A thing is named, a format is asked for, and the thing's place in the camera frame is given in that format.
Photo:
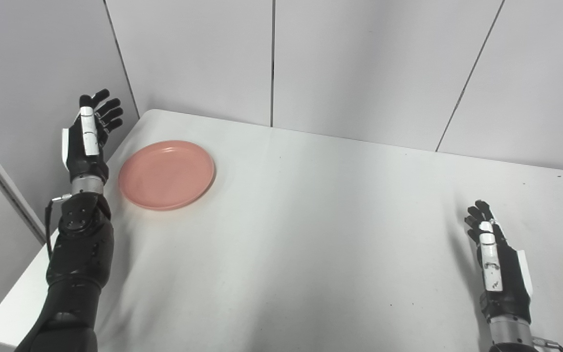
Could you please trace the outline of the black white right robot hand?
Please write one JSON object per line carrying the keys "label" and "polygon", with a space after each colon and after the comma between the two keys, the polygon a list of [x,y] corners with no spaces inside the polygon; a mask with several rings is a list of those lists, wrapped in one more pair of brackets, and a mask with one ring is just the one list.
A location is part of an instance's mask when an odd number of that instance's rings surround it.
{"label": "black white right robot hand", "polygon": [[464,219],[467,235],[476,246],[484,292],[479,303],[487,321],[510,315],[531,323],[530,280],[523,276],[521,256],[509,245],[487,202],[478,199]]}

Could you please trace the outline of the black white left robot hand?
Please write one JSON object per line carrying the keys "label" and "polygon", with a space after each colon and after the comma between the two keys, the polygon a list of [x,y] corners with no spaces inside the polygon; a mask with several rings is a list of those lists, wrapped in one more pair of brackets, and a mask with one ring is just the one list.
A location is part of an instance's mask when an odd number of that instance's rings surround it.
{"label": "black white left robot hand", "polygon": [[118,98],[107,88],[95,94],[82,94],[74,122],[62,131],[62,159],[71,181],[94,176],[106,183],[109,168],[103,147],[109,134],[123,125],[124,111]]}

